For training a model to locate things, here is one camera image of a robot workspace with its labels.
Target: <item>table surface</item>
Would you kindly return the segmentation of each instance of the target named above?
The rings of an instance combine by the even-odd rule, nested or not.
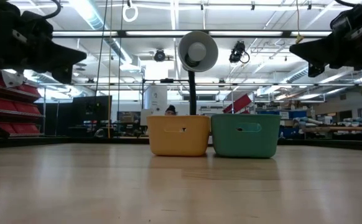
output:
[[[362,151],[156,157],[147,145],[0,149],[0,223],[362,223]]]

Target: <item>box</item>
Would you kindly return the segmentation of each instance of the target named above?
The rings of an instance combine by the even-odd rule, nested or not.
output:
[[[149,145],[157,156],[202,156],[210,133],[207,116],[148,116]]]

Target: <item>security camera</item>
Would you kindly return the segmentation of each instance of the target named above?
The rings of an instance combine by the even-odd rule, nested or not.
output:
[[[166,54],[161,49],[156,50],[156,54],[154,56],[154,59],[155,59],[156,62],[163,62],[164,60],[166,60]]]

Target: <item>red shelf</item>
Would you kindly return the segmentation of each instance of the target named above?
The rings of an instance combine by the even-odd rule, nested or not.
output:
[[[36,120],[44,118],[33,102],[40,98],[36,86],[23,84],[6,87],[0,72],[0,128],[10,137],[36,137],[43,134],[36,127]]]

